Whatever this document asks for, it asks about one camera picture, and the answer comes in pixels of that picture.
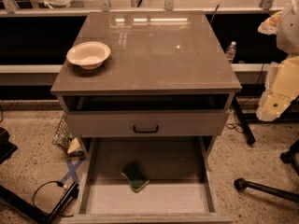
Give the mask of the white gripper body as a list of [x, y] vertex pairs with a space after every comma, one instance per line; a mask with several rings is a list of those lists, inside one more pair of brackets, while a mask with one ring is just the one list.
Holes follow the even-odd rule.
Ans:
[[272, 63], [268, 75], [269, 90], [273, 97], [292, 101], [299, 95], [299, 56], [281, 63]]

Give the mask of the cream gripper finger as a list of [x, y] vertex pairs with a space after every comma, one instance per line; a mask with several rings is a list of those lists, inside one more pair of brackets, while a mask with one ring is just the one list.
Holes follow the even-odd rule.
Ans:
[[259, 101], [256, 117], [261, 121], [278, 119], [287, 110], [291, 102], [289, 97], [265, 91]]
[[278, 11], [263, 21], [258, 27], [258, 32], [264, 35], [275, 35], [281, 14], [282, 12]]

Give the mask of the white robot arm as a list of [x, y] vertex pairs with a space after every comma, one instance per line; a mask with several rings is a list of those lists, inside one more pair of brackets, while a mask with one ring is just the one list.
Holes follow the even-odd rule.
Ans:
[[256, 110], [259, 120], [273, 121], [299, 96], [299, 0], [291, 0], [282, 11], [262, 22], [258, 31], [276, 34], [278, 49], [288, 54], [281, 63], [271, 62]]

